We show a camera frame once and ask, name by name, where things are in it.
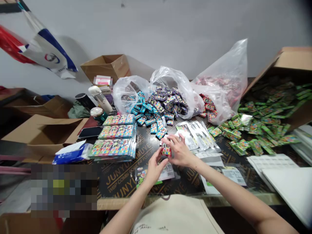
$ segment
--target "logo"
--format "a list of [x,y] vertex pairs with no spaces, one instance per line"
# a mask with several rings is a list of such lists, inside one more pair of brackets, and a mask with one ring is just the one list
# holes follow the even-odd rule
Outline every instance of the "logo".
[[45,54],[45,60],[53,63],[60,63],[59,58],[55,54]]

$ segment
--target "brown cardboard box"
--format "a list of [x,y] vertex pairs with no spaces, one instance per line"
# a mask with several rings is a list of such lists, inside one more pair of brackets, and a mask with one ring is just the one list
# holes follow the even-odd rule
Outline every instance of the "brown cardboard box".
[[2,140],[26,143],[27,162],[52,163],[55,153],[73,144],[88,119],[52,119],[35,114]]
[[31,213],[7,213],[0,216],[0,233],[59,234],[58,218],[32,218]]
[[[312,83],[312,47],[283,47],[272,62],[248,85],[244,95],[259,79],[273,76],[292,77],[295,85]],[[293,130],[312,120],[312,100],[308,100],[291,117],[286,119]]]
[[68,118],[68,111],[72,108],[72,104],[67,100],[55,95],[54,98],[45,102],[40,96],[30,98],[20,97],[5,107],[10,107],[24,112],[28,115],[43,115],[51,118]]
[[113,83],[121,77],[131,76],[125,55],[102,55],[80,65],[91,83],[97,75],[110,76]]

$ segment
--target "table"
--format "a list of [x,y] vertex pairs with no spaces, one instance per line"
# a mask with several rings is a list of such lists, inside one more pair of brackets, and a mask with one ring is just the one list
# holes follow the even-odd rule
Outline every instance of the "table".
[[[207,118],[203,119],[199,116],[193,117],[190,121],[204,121],[207,127],[212,126],[208,123]],[[185,120],[178,118],[174,121],[173,126],[167,126],[168,134],[176,133],[175,125]],[[96,126],[96,122],[89,120],[86,127]],[[225,165],[234,163],[244,177],[247,189],[257,195],[260,199],[270,204],[281,204],[283,201],[278,196],[271,193],[266,184],[258,176],[254,168],[248,163],[245,156],[240,157],[229,145],[229,139],[218,136],[216,137],[218,146],[222,149],[221,156]],[[145,126],[138,127],[137,133],[137,151],[136,159],[133,162],[104,164],[98,162],[98,210],[116,209],[122,206],[127,199],[117,200],[116,198],[129,198],[136,190],[135,169],[146,165],[153,153],[159,147],[160,141],[155,135],[150,134],[150,128]],[[308,166],[307,163],[296,154],[290,146],[274,148],[276,153],[284,153],[294,160],[299,166]],[[188,167],[177,167],[180,172],[181,179],[166,180],[162,184],[155,185],[150,193],[146,204],[153,202],[159,196],[170,194],[187,194],[189,196],[202,198],[209,205],[227,205],[227,202],[220,195],[205,195],[205,190],[198,173]]]

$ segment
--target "red bag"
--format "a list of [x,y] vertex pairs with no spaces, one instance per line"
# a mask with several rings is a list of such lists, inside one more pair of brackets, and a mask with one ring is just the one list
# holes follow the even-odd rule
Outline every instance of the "red bag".
[[22,63],[35,63],[29,58],[21,55],[19,53],[18,46],[22,46],[23,44],[13,37],[9,32],[7,32],[1,25],[0,25],[0,47],[11,55],[12,58],[16,59]]

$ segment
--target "black phone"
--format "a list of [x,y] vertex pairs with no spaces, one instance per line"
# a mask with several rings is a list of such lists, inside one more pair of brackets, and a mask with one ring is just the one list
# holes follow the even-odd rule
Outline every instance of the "black phone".
[[84,128],[83,130],[81,130],[78,136],[78,139],[95,137],[95,136],[97,137],[98,135],[100,135],[102,130],[103,130],[103,126]]

